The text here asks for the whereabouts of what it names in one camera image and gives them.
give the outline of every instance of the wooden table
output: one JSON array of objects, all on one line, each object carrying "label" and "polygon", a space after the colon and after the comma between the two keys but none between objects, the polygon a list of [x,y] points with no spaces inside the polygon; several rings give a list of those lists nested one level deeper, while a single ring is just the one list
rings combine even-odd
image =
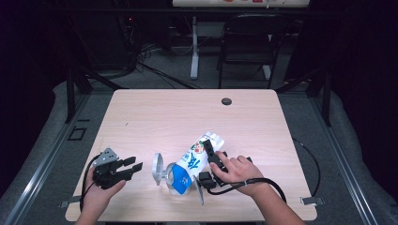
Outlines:
[{"label": "wooden table", "polygon": [[174,7],[192,8],[306,8],[310,0],[173,0]]},{"label": "wooden table", "polygon": [[[223,105],[223,98],[230,98],[232,104]],[[316,218],[315,208],[300,202],[300,197],[311,194],[276,93],[197,89],[115,91],[87,163],[110,146],[120,159],[137,157],[136,163],[144,162],[144,166],[112,198],[99,220],[264,220],[253,200],[237,191],[220,196],[204,191],[205,205],[201,205],[194,189],[175,196],[169,194],[164,180],[156,185],[152,177],[155,154],[161,153],[167,166],[207,131],[222,136],[221,150],[228,156],[251,157],[263,175],[282,188],[287,203],[302,219]],[[81,177],[75,196],[81,193],[82,181]],[[79,215],[79,204],[72,203],[67,220],[75,221]]]}]

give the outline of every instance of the black cable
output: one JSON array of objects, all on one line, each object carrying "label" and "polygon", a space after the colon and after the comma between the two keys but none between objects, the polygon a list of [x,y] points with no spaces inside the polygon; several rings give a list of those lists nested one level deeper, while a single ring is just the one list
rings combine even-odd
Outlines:
[{"label": "black cable", "polygon": [[86,195],[87,194],[87,192],[88,192],[88,190],[89,189],[91,189],[91,187],[97,182],[97,180],[99,180],[100,179],[100,176],[95,180],[95,181],[93,181],[93,183],[91,183],[91,185],[88,187],[88,189],[85,191],[85,193],[84,193],[84,195]]},{"label": "black cable", "polygon": [[311,194],[311,196],[314,197],[314,196],[316,195],[316,192],[318,191],[319,185],[320,185],[320,183],[321,183],[321,169],[320,169],[320,167],[319,167],[318,161],[316,160],[314,154],[313,154],[306,146],[304,146],[304,144],[303,144],[302,142],[298,141],[298,140],[295,139],[295,138],[292,138],[292,139],[293,139],[293,141],[295,141],[296,143],[298,143],[299,145],[301,145],[301,147],[303,147],[303,148],[308,152],[308,154],[311,156],[311,158],[313,158],[313,160],[314,160],[314,162],[315,162],[316,169],[317,169],[317,171],[318,171],[318,181],[316,182],[316,187],[315,187],[314,192]]},{"label": "black cable", "polygon": [[172,86],[174,89],[176,89],[170,82],[168,82],[164,77],[162,77],[162,76],[160,76],[161,77],[161,79],[164,81],[164,82],[166,82],[166,83],[169,83],[169,85],[170,86]]},{"label": "black cable", "polygon": [[253,179],[249,179],[247,181],[239,182],[239,183],[228,183],[229,185],[233,185],[233,186],[228,189],[222,190],[220,192],[213,192],[210,189],[208,189],[207,192],[212,195],[221,195],[221,194],[224,194],[231,190],[241,188],[241,187],[247,186],[249,184],[259,183],[259,182],[268,183],[268,184],[272,185],[278,191],[279,195],[281,196],[281,199],[286,203],[286,197],[284,196],[284,193],[283,193],[281,187],[279,187],[279,185],[276,184],[271,179],[264,178],[264,177],[263,178],[253,178]]},{"label": "black cable", "polygon": [[159,71],[159,70],[157,70],[157,69],[155,69],[153,67],[150,67],[150,66],[148,66],[148,65],[146,65],[146,64],[144,64],[142,62],[137,62],[137,64],[141,65],[144,69],[146,69],[148,71],[151,71],[151,72],[153,72],[153,73],[155,73],[155,74],[157,74],[157,75],[159,75],[161,77],[167,78],[167,79],[169,79],[169,80],[171,80],[171,81],[173,81],[175,83],[181,84],[181,85],[183,85],[183,86],[185,86],[185,87],[187,87],[189,89],[200,88],[198,85],[196,85],[194,83],[184,82],[184,81],[182,81],[180,79],[177,79],[175,77],[172,77],[172,76],[170,76],[170,75],[168,75],[168,74],[166,74],[164,72],[161,72],[161,71]]},{"label": "black cable", "polygon": [[97,158],[99,158],[99,156],[100,156],[100,155],[97,155],[97,156],[93,157],[93,158],[91,159],[91,161],[87,164],[87,167],[85,168],[85,172],[84,172],[84,176],[83,176],[83,184],[82,184],[82,196],[80,197],[80,211],[81,211],[81,212],[82,212],[82,210],[83,210],[83,205],[84,205],[84,196],[85,196],[85,194],[87,193],[87,191],[88,191],[88,190],[93,186],[93,184],[95,183],[95,182],[93,182],[93,184],[91,184],[90,187],[89,187],[87,190],[85,190],[85,182],[86,182],[86,179],[87,179],[88,171],[90,170],[91,164],[94,162],[94,160],[96,160]]},{"label": "black cable", "polygon": [[144,62],[147,58],[152,56],[152,50],[142,49],[140,53],[137,54],[137,62]]},{"label": "black cable", "polygon": [[134,70],[135,70],[135,68],[131,67],[131,68],[128,68],[128,69],[126,69],[124,71],[120,71],[120,72],[117,72],[116,74],[112,74],[112,75],[103,75],[103,74],[101,74],[101,77],[104,77],[104,78],[106,78],[108,80],[117,79],[117,78],[121,78],[121,77],[126,77],[127,75],[131,74]]}]

